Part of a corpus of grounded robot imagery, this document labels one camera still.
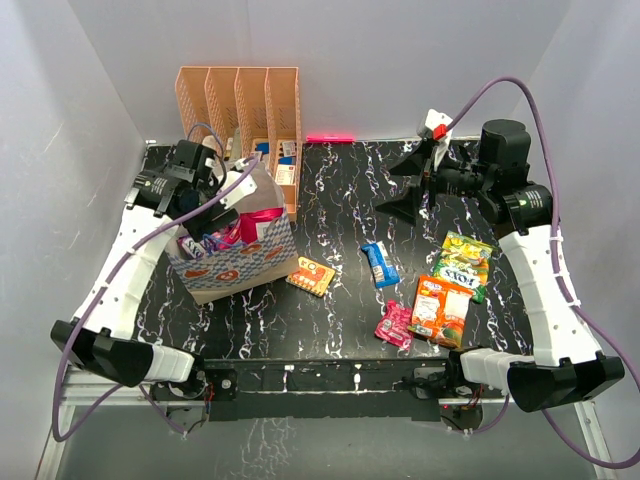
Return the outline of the magenta silver snack bag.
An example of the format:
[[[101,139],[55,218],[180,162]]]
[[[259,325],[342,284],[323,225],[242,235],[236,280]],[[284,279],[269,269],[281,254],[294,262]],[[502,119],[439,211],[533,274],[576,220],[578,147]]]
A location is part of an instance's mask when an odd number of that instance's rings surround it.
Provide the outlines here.
[[[242,213],[237,220],[223,230],[216,246],[225,249],[235,244],[249,245],[260,240],[271,222],[280,218],[282,214],[282,207]]]

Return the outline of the purple Fox's bag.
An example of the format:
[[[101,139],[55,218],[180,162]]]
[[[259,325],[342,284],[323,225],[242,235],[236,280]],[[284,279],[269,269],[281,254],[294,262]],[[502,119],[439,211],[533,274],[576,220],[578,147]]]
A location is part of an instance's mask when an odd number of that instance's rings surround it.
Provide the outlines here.
[[[180,237],[177,243],[183,252],[191,259],[203,258],[207,253],[206,248],[189,235]]]

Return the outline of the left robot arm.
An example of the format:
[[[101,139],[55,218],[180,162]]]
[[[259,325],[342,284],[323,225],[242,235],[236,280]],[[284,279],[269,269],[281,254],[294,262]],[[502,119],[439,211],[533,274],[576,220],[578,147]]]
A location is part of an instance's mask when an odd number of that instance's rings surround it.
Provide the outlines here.
[[[215,150],[181,140],[163,166],[143,169],[125,198],[118,234],[84,302],[72,319],[58,320],[51,339],[73,365],[135,387],[171,382],[182,397],[194,399],[207,376],[192,354],[138,341],[137,313],[167,244],[180,228],[200,237],[236,217],[233,206],[252,188],[244,165],[225,162]]]

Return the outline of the white checkered paper bag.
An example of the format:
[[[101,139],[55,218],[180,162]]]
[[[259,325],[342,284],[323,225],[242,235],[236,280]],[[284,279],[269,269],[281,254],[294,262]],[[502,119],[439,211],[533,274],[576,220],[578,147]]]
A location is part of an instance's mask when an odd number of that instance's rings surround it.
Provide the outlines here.
[[[233,208],[240,215],[282,207],[283,214],[271,222],[262,239],[249,245],[235,244],[220,249],[216,244],[223,231],[205,235],[199,242],[207,253],[200,259],[189,258],[179,247],[178,239],[188,234],[185,228],[178,230],[165,252],[179,279],[199,305],[277,280],[298,269],[298,253],[283,191],[269,172],[268,161],[260,153],[254,151],[247,157],[257,157],[261,161],[252,172],[257,190]]]

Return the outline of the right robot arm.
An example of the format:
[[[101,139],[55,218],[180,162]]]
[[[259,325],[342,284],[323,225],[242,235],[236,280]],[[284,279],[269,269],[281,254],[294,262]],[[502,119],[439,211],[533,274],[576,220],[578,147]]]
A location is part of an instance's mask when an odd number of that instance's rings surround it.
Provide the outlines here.
[[[571,285],[560,237],[551,231],[553,196],[529,180],[531,137],[515,120],[484,123],[479,158],[449,156],[449,117],[429,111],[420,142],[391,168],[410,177],[404,194],[377,211],[414,224],[423,202],[437,195],[472,198],[492,226],[515,274],[533,337],[533,353],[517,356],[490,348],[450,356],[447,388],[466,397],[481,384],[509,394],[525,412],[590,400],[625,375],[620,358],[607,356],[562,291]]]

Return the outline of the orange Fox's candy bag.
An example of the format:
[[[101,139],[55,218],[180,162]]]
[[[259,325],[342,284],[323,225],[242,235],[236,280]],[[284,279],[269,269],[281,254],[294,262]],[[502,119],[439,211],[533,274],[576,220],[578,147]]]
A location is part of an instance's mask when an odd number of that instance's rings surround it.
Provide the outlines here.
[[[422,275],[408,330],[443,347],[459,348],[472,297],[467,288]]]

